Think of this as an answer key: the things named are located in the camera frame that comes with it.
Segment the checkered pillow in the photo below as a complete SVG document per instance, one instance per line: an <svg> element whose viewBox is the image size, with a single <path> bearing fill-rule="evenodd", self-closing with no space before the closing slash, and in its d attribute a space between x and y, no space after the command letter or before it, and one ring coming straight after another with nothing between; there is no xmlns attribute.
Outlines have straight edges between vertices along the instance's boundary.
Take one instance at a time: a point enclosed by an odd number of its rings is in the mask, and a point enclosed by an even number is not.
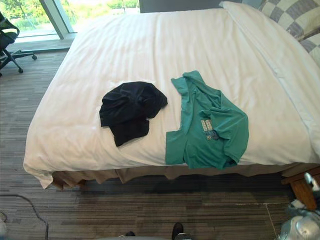
<svg viewBox="0 0 320 240"><path fill-rule="evenodd" d="M320 0L265 0L259 9L297 40L320 27Z"/></svg>
<svg viewBox="0 0 320 240"><path fill-rule="evenodd" d="M320 67L320 33L300 42Z"/></svg>

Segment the teal shirt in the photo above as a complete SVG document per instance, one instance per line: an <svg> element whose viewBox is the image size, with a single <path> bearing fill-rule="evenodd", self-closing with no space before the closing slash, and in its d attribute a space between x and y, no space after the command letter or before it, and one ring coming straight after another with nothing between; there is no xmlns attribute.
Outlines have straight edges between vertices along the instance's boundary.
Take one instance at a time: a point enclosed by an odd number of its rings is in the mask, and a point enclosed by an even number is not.
<svg viewBox="0 0 320 240"><path fill-rule="evenodd" d="M207 86L198 71L171 81L181 94L181 123L166 133L165 163L191 169L237 165L248 144L247 115Z"/></svg>

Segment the black chair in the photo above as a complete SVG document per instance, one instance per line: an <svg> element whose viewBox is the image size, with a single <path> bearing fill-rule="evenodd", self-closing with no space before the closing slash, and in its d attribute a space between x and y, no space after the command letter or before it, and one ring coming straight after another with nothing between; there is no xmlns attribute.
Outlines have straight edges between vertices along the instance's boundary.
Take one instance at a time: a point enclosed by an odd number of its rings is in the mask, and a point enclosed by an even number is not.
<svg viewBox="0 0 320 240"><path fill-rule="evenodd" d="M19 68L19 73L23 73L24 70L18 65L16 59L23 58L26 56L32 56L34 60L37 56L33 52L23 53L21 50L10 53L6 50L9 44L13 44L18 37L20 31L14 26L8 19L6 19L0 12L0 70L7 65L10 61L14 62Z"/></svg>

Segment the white bedsheet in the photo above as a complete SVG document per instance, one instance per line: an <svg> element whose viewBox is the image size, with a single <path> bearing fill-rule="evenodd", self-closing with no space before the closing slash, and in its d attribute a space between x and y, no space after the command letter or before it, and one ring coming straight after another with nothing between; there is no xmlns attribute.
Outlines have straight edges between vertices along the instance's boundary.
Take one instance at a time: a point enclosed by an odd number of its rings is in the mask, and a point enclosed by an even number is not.
<svg viewBox="0 0 320 240"><path fill-rule="evenodd" d="M165 165L166 132L179 129L171 83L198 70L249 119L239 164L320 163L320 69L257 10L224 9L102 17L75 38L30 124L23 166L46 188L54 171ZM116 147L100 127L102 97L121 83L153 83L168 105L149 134Z"/></svg>

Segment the black clothing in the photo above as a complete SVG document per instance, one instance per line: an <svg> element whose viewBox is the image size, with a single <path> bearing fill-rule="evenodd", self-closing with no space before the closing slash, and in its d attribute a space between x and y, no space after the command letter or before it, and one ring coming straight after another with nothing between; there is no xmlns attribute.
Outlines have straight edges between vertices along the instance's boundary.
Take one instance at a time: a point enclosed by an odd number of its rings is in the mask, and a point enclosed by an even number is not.
<svg viewBox="0 0 320 240"><path fill-rule="evenodd" d="M149 121L167 105L166 96L153 84L136 81L123 83L102 98L99 111L101 127L109 126L115 145L146 136Z"/></svg>

